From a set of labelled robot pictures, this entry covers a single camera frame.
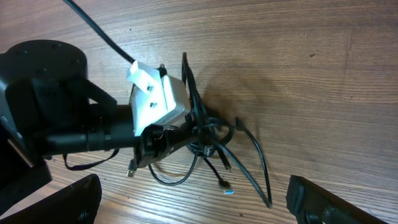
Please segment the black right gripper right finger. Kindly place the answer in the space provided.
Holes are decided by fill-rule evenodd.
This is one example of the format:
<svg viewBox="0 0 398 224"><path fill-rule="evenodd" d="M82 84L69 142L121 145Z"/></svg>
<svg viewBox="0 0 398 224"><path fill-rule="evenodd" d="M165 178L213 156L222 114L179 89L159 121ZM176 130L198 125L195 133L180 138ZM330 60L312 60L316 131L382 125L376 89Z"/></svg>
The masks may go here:
<svg viewBox="0 0 398 224"><path fill-rule="evenodd" d="M285 198L301 224L387 224L302 176L290 176Z"/></svg>

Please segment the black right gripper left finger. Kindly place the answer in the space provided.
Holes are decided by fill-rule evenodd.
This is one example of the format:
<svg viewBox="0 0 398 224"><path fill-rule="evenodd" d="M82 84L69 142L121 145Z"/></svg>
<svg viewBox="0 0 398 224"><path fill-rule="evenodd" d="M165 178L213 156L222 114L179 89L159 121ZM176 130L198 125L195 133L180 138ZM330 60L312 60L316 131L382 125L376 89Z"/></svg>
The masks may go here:
<svg viewBox="0 0 398 224"><path fill-rule="evenodd" d="M100 206L100 178L90 174L1 220L3 224L93 224Z"/></svg>

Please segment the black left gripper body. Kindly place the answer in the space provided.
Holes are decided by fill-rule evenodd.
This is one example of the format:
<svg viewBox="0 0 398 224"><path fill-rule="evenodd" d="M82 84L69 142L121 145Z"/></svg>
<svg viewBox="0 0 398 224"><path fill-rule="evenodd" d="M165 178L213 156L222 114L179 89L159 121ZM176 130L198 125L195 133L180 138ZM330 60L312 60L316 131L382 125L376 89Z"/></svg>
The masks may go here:
<svg viewBox="0 0 398 224"><path fill-rule="evenodd" d="M150 125L135 138L133 168L144 168L198 140L199 135L188 128Z"/></svg>

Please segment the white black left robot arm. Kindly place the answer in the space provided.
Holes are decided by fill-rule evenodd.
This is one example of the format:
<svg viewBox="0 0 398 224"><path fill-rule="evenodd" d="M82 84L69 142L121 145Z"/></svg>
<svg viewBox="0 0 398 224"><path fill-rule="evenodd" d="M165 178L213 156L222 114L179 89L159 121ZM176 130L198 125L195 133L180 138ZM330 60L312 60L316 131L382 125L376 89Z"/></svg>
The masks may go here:
<svg viewBox="0 0 398 224"><path fill-rule="evenodd" d="M85 54L56 40L30 40L1 54L1 211L52 179L54 155L134 148L129 171L198 140L173 122L190 111L184 84L166 69L133 62L128 104L90 82Z"/></svg>

